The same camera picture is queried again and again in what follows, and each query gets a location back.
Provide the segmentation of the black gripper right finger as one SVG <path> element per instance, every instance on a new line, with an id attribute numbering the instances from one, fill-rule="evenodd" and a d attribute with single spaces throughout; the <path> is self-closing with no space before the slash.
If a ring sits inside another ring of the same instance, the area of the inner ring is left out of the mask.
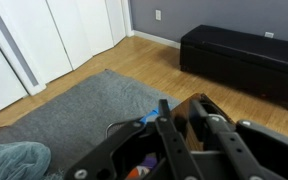
<path id="1" fill-rule="evenodd" d="M 208 151 L 224 153 L 239 180 L 278 180 L 278 175 L 261 166 L 241 136 L 222 120 L 208 117 L 207 124 L 218 139 L 218 150 Z"/>

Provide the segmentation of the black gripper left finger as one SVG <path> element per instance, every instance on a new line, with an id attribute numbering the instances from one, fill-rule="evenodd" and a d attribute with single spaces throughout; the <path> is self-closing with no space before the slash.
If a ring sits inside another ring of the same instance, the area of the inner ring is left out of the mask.
<path id="1" fill-rule="evenodd" d="M 177 131 L 173 123 L 166 99 L 159 100 L 158 112 L 155 124 L 162 138 L 174 180 L 203 180 L 202 173 L 186 147 L 182 134 Z"/>

